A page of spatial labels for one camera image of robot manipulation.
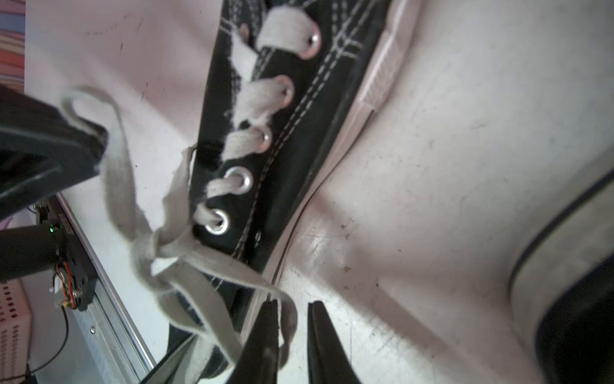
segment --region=black cable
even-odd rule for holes
[[[60,309],[62,310],[62,315],[64,315],[64,323],[66,324],[66,335],[64,336],[64,342],[62,343],[62,346],[60,347],[60,349],[55,353],[55,355],[53,355],[53,357],[51,357],[49,360],[47,360],[47,362],[45,364],[41,365],[37,369],[31,370],[30,372],[26,372],[25,374],[19,375],[19,376],[0,378],[0,383],[1,382],[8,382],[10,380],[15,380],[17,378],[23,378],[23,377],[26,377],[26,376],[30,376],[31,374],[33,374],[35,372],[38,372],[39,370],[41,370],[44,367],[46,367],[49,364],[51,364],[51,362],[53,360],[55,360],[56,357],[58,357],[58,355],[64,349],[64,346],[66,346],[66,342],[68,341],[68,316],[66,316],[66,310],[64,309],[64,307],[60,307]]]

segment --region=white table surface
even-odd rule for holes
[[[114,96],[154,227],[198,134],[219,7],[27,2],[26,93],[57,104],[85,83]],[[612,41],[606,0],[426,0],[389,103],[295,232],[281,287],[303,321],[279,382],[307,382],[314,300],[364,383],[539,382],[510,326],[507,273],[531,212],[614,143]],[[64,194],[160,359],[168,323],[131,276],[98,179]]]

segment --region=shoelace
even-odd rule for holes
[[[231,62],[241,76],[242,86],[233,114],[235,129],[227,136],[222,161],[266,152],[273,140],[267,123],[293,97],[292,81],[287,76],[250,81],[257,54],[247,44],[248,36],[246,26],[232,32]],[[317,53],[320,40],[317,25],[301,9],[281,6],[269,11],[257,38],[256,48],[266,46],[282,49],[307,59]],[[164,224],[152,230],[136,203],[134,176],[119,107],[109,95],[92,87],[75,87],[64,95],[60,105],[62,116],[76,129],[96,137],[97,132],[76,114],[73,108],[75,100],[104,103],[113,110],[114,121],[108,129],[107,147],[100,163],[106,208],[115,227],[132,243],[131,264],[141,284],[154,294],[158,306],[172,325],[199,336],[191,356],[187,358],[190,367],[185,373],[185,382],[198,380],[211,353],[211,342],[220,348],[232,364],[237,363],[242,349],[239,335],[233,328],[221,296],[202,273],[240,286],[262,289],[279,299],[280,330],[284,339],[279,350],[279,365],[282,367],[288,360],[290,343],[297,328],[296,307],[286,293],[275,288],[254,270],[224,253],[202,245],[193,236],[188,179],[195,148],[183,152],[170,190],[162,201]],[[248,121],[250,127],[239,129],[244,121]],[[243,168],[235,173],[226,172],[223,178],[210,181],[206,189],[207,198],[247,192],[253,181],[250,183],[252,176],[246,170]],[[222,234],[222,229],[230,225],[227,214],[209,208],[205,203],[198,205],[193,219],[205,225],[210,232],[217,231],[217,234]],[[183,309],[176,292],[181,293],[192,306],[202,326],[194,322]]]

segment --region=metal eyelet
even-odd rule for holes
[[[275,81],[286,86],[284,89],[284,102],[281,105],[282,108],[285,108],[290,105],[292,99],[294,98],[294,83],[292,82],[292,79],[286,75],[275,76]]]
[[[317,55],[320,52],[320,47],[322,46],[322,33],[320,32],[320,28],[316,23],[313,23],[313,33],[309,38],[309,48],[303,53],[301,53],[298,57],[303,60],[309,60]]]
[[[218,215],[220,222],[217,224],[207,224],[205,229],[209,231],[211,235],[219,236],[225,234],[230,228],[230,216],[217,208],[213,208],[212,211]]]
[[[243,183],[235,189],[231,194],[233,195],[242,195],[246,194],[254,184],[254,176],[252,173],[245,167],[232,167],[229,168],[224,174],[224,178],[229,178],[230,176],[238,175],[243,178]]]
[[[262,144],[256,153],[263,154],[273,143],[273,132],[266,125],[253,125],[250,129],[257,130],[262,135]]]

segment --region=electrical wire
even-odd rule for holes
[[[68,272],[68,296],[71,298],[72,309],[77,307],[75,303],[75,295],[72,293],[72,274],[70,268],[68,268],[68,263],[64,262],[64,269]]]
[[[64,281],[64,275],[62,275],[60,273],[60,268],[58,266],[59,266],[59,264],[56,264],[56,266],[55,266],[55,274],[62,281],[62,293],[64,294],[64,303],[67,303],[68,302],[68,295],[66,294],[66,282]]]
[[[64,350],[64,347],[66,346],[66,342],[68,341],[68,316],[66,316],[66,310],[64,309],[64,307],[60,307],[60,309],[62,310],[62,315],[64,315],[64,324],[66,325],[66,335],[64,336],[64,341],[62,342],[62,345],[60,346],[60,349],[55,353],[55,355],[53,355],[49,360],[47,360],[47,362],[45,364],[41,365],[37,369],[31,370],[30,372],[26,372],[23,375],[19,375],[19,376],[0,378],[0,383],[1,382],[8,382],[8,381],[11,381],[11,380],[16,380],[18,378],[27,377],[27,376],[30,376],[31,374],[35,373],[35,372],[40,371],[44,367],[46,367],[49,364],[51,364],[51,362],[53,360],[55,360],[56,357],[58,357],[58,355],[62,352],[62,350]]]

